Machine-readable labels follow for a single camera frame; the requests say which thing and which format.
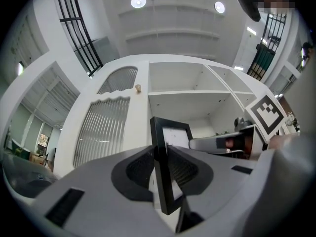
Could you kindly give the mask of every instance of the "black picture frame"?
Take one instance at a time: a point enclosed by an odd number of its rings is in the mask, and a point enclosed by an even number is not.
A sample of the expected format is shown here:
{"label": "black picture frame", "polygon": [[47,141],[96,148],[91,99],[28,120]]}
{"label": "black picture frame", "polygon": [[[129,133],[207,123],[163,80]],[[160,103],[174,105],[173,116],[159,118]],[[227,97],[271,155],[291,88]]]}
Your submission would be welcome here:
{"label": "black picture frame", "polygon": [[163,127],[185,130],[189,141],[192,140],[193,137],[188,124],[164,118],[151,118],[150,127],[154,147],[155,171],[161,211],[164,214],[169,215],[181,206],[183,198],[181,196],[174,200],[173,197],[171,176],[168,167],[167,148],[163,136]]}

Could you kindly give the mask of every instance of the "metal railing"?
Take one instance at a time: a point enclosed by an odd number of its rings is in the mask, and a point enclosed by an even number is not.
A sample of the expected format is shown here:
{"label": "metal railing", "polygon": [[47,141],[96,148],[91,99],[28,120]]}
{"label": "metal railing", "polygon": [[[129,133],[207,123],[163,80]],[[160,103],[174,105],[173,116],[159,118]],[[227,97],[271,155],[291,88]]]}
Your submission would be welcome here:
{"label": "metal railing", "polygon": [[247,72],[251,77],[260,81],[268,70],[280,44],[285,22],[286,14],[268,14],[261,42]]}
{"label": "metal railing", "polygon": [[103,64],[84,24],[78,0],[58,0],[58,3],[62,14],[60,22],[65,24],[74,44],[74,51],[78,52],[88,75],[92,76]]}

